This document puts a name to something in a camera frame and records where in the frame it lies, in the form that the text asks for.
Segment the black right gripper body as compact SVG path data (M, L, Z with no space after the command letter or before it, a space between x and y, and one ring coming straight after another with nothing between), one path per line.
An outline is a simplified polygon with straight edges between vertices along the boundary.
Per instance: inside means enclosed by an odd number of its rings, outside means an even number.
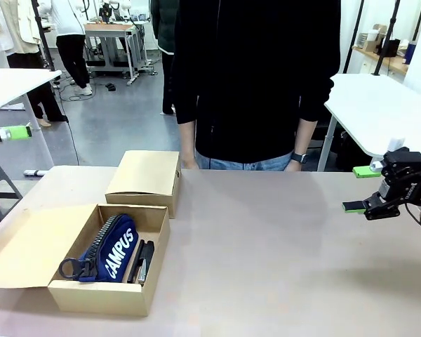
M381 161L384 177L377 192L363 201L367 220L397 217L399 206L421 206L421 153L401 147Z

